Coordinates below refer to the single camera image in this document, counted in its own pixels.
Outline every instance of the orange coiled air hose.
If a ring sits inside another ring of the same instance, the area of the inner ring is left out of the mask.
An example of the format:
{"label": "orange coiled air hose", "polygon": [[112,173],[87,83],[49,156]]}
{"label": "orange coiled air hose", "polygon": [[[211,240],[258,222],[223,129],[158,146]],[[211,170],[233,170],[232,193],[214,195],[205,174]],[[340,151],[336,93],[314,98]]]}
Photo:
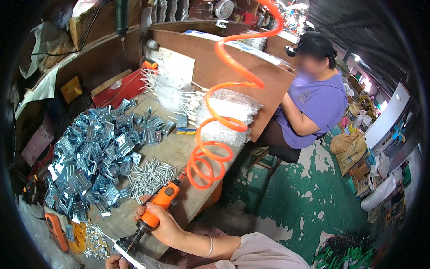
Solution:
{"label": "orange coiled air hose", "polygon": [[[218,115],[211,108],[210,103],[209,103],[209,98],[211,97],[212,93],[214,91],[220,89],[220,88],[227,88],[227,87],[250,87],[250,88],[259,88],[259,89],[264,88],[264,82],[261,79],[259,79],[253,73],[251,73],[248,69],[246,69],[245,67],[240,65],[224,49],[224,43],[228,42],[228,41],[238,40],[238,39],[247,39],[247,38],[256,38],[256,37],[272,37],[272,36],[275,36],[280,31],[282,31],[283,18],[281,16],[281,14],[279,13],[278,8],[275,7],[274,5],[272,5],[270,0],[258,0],[258,1],[263,6],[266,6],[269,9],[270,13],[272,13],[274,15],[275,19],[278,21],[278,27],[275,30],[265,32],[265,33],[256,33],[256,34],[236,34],[236,35],[224,37],[219,42],[215,43],[215,52],[218,55],[218,57],[220,57],[220,59],[225,64],[227,64],[231,69],[233,69],[234,71],[239,73],[242,77],[248,79],[250,82],[221,83],[221,84],[215,85],[212,88],[210,88],[209,91],[207,92],[207,94],[204,96],[204,101],[205,101],[205,103],[209,109],[209,112],[212,114],[213,117],[205,120],[200,125],[200,127],[197,129],[197,131],[196,131],[197,147],[195,147],[194,150],[191,152],[191,157],[188,160],[187,168],[186,168],[188,180],[197,189],[202,189],[202,190],[207,189],[212,185],[213,181],[222,179],[222,177],[225,174],[224,162],[229,161],[233,158],[233,152],[226,144],[221,143],[221,142],[216,142],[216,141],[202,142],[202,139],[200,137],[200,130],[206,124],[213,122],[213,121],[219,121],[223,125],[227,126],[228,128],[230,128],[234,131],[238,131],[238,132],[245,132],[248,129],[248,126],[244,122],[242,122],[238,119],[234,119],[231,117],[222,117],[222,116]],[[219,146],[219,147],[225,149],[228,153],[228,156],[227,157],[221,157],[221,156],[218,156],[216,154],[213,154],[212,152],[210,152],[206,148],[206,146],[208,146],[208,145],[216,145],[216,146]],[[202,155],[205,155],[205,156],[209,157],[210,159],[215,160],[219,163],[219,165],[221,166],[221,173],[219,176],[214,176],[212,167],[209,164],[209,162],[203,158],[200,158],[200,156],[202,156]],[[204,165],[206,165],[206,167],[208,168],[208,171],[209,171],[209,175],[205,175],[197,167],[197,165],[196,165],[197,161],[200,161]],[[206,184],[205,186],[201,186],[201,185],[197,184],[191,175],[191,168],[193,168],[194,172],[198,176],[209,181],[208,184]]]}

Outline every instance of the painted concrete floor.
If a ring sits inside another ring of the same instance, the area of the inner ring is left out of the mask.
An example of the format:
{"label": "painted concrete floor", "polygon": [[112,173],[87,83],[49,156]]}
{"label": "painted concrete floor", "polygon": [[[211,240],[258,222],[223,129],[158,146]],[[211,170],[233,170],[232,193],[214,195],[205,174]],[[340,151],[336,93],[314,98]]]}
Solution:
{"label": "painted concrete floor", "polygon": [[[268,169],[254,165],[241,154],[224,177],[220,201],[203,212],[200,220],[230,235],[261,232],[309,264],[321,231],[342,235],[370,230],[367,213],[360,207],[330,153],[331,135],[302,149],[297,164],[281,163],[263,196]],[[271,164],[273,157],[263,162]]]}

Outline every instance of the yellow cord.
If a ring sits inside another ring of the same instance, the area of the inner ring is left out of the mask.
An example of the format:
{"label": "yellow cord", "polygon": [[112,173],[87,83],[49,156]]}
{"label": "yellow cord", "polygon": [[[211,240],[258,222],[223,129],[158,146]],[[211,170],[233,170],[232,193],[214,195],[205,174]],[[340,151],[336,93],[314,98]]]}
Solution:
{"label": "yellow cord", "polygon": [[84,223],[74,223],[73,233],[75,236],[75,242],[69,240],[69,247],[74,253],[83,253],[85,251],[85,236],[86,236],[86,225]]}

